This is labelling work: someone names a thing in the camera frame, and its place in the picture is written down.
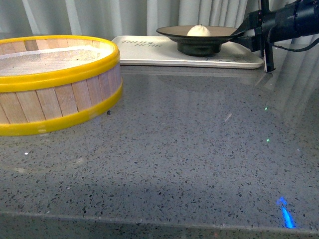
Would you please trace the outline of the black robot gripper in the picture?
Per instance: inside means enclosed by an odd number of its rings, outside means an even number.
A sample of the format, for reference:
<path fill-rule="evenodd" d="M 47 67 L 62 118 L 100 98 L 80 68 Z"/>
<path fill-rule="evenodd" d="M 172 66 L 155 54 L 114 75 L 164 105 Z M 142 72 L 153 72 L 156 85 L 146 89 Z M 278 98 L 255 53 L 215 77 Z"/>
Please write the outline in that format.
<path fill-rule="evenodd" d="M 231 34 L 232 39 L 230 40 L 248 48 L 251 52 L 260 51 L 265 72 L 275 70 L 273 49 L 266 41 L 266 34 L 262 30 L 263 20 L 269 13 L 269 1 L 259 0 L 259 9 L 246 16 L 238 29 Z"/>

